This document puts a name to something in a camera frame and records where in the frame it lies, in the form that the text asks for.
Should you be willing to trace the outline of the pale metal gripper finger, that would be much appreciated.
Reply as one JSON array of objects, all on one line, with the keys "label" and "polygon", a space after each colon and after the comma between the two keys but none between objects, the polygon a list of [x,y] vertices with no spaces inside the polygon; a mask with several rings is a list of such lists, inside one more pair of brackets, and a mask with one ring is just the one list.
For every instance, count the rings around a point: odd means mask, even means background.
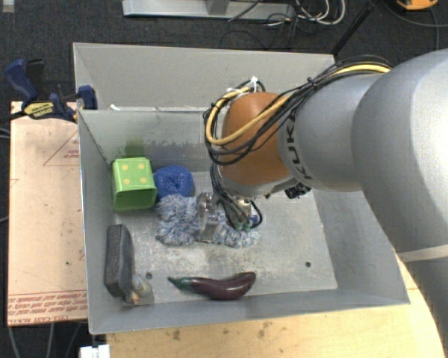
[{"label": "pale metal gripper finger", "polygon": [[203,192],[196,199],[196,212],[199,219],[199,233],[197,240],[211,242],[218,225],[217,204],[214,194]]}]

